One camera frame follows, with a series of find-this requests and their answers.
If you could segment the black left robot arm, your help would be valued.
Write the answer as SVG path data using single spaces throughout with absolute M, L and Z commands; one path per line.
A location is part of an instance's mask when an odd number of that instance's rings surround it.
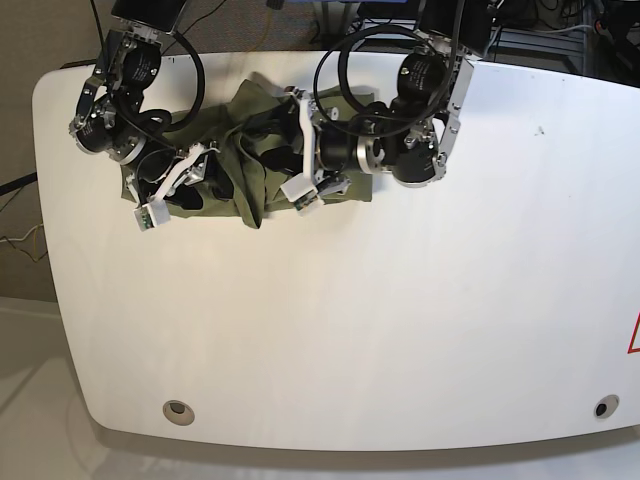
M 327 52 L 337 57 L 337 96 L 291 88 L 277 107 L 245 123 L 243 138 L 280 137 L 258 159 L 285 175 L 280 190 L 290 200 L 343 195 L 383 173 L 407 187 L 441 179 L 473 74 L 470 60 L 489 48 L 496 10 L 493 1 L 428 1 L 412 29 L 378 25 L 344 36 Z M 377 35 L 403 37 L 414 47 L 398 69 L 395 97 L 365 103 L 348 68 L 357 44 Z

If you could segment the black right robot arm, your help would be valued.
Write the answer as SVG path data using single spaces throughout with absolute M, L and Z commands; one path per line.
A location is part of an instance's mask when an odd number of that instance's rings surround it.
M 85 81 L 69 125 L 78 147 L 105 153 L 119 164 L 123 191 L 139 208 L 154 200 L 198 211 L 208 199 L 234 193 L 217 159 L 217 143 L 196 133 L 204 115 L 205 70 L 191 43 L 177 29 L 183 1 L 117 1 L 111 14 L 122 28 L 98 34 L 101 52 Z M 189 110 L 145 110 L 145 91 L 162 63 L 167 35 L 188 53 L 195 67 L 195 98 Z

